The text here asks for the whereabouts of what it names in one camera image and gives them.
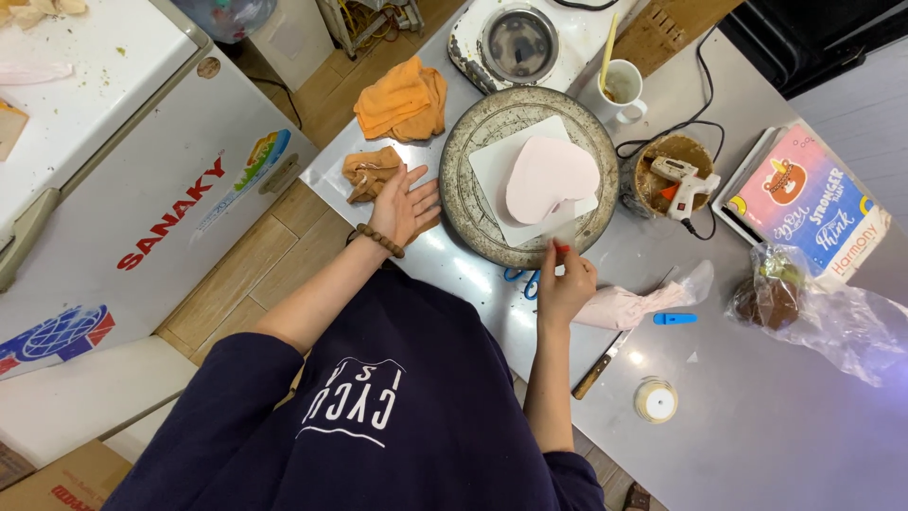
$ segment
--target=white freezer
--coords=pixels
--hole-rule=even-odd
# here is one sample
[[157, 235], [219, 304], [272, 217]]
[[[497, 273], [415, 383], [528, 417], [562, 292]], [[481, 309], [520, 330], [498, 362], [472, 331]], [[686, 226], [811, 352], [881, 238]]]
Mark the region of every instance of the white freezer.
[[[148, 57], [130, 63], [110, 97], [86, 108], [79, 75], [100, 66], [112, 82], [115, 66], [106, 62], [123, 64], [115, 51], [76, 64], [75, 80], [0, 87], [0, 96], [33, 116], [0, 163], [0, 246], [33, 201], [53, 210], [0, 295], [0, 379], [151, 334], [317, 153], [185, 16], [155, 4], [92, 4], [94, 17], [39, 25], [63, 36], [85, 29], [66, 22], [107, 24], [103, 45]], [[132, 24], [142, 27], [136, 37]], [[91, 41], [84, 55], [99, 44]], [[220, 71], [202, 77], [202, 61]], [[49, 105], [24, 106], [54, 93], [57, 111], [75, 111], [62, 124]], [[51, 135], [42, 140], [42, 131]], [[54, 170], [34, 170], [45, 164]], [[27, 238], [22, 229], [15, 234], [0, 265]]]

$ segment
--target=heart-shaped cake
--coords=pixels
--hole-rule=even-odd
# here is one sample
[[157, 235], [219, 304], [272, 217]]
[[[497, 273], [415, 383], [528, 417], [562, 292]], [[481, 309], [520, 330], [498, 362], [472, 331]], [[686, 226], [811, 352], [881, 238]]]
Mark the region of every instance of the heart-shaped cake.
[[531, 136], [523, 145], [508, 180], [505, 203], [521, 224], [542, 222], [565, 200], [592, 196], [599, 188], [599, 167], [577, 145]]

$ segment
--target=refrigerator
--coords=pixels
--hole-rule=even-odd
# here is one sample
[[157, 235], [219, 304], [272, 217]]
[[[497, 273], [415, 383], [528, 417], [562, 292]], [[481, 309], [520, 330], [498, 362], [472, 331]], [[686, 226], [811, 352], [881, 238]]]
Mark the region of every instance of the refrigerator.
[[150, 335], [317, 149], [167, 0], [0, 29], [0, 379]]

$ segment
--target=wooden floor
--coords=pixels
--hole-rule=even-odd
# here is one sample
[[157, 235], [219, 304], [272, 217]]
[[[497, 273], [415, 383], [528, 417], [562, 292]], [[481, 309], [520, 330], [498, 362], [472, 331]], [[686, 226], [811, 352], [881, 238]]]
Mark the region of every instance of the wooden floor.
[[[412, 32], [394, 42], [381, 41], [355, 62], [341, 50], [331, 56], [293, 95], [302, 132], [323, 149], [353, 119], [360, 91], [391, 67], [406, 61], [463, 4], [463, 0], [420, 0], [426, 22], [423, 38]], [[254, 49], [236, 64], [247, 74], [277, 80]], [[277, 86], [259, 85], [281, 111], [296, 121], [287, 95]], [[344, 247], [352, 227], [303, 182], [297, 180], [212, 271], [173, 311], [157, 334], [200, 365], [219, 339], [249, 329], [266, 311], [325, 266]], [[516, 378], [520, 403], [527, 386]], [[588, 438], [574, 430], [575, 448], [596, 469], [606, 505], [621, 511], [633, 479]], [[655, 500], [653, 511], [665, 509]]]

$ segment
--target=hand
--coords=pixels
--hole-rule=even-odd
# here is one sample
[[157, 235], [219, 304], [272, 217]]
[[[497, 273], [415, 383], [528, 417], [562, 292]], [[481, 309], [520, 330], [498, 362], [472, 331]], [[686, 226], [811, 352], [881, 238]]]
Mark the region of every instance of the hand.
[[573, 249], [564, 253], [565, 274], [555, 275], [555, 245], [549, 241], [546, 260], [539, 273], [538, 323], [568, 327], [583, 305], [596, 294], [596, 267]]
[[441, 206], [435, 205], [440, 199], [438, 178], [410, 190], [428, 171], [427, 166], [420, 165], [407, 172], [407, 166], [400, 164], [397, 174], [385, 183], [375, 199], [369, 226], [397, 246], [406, 245], [417, 229], [441, 213]]

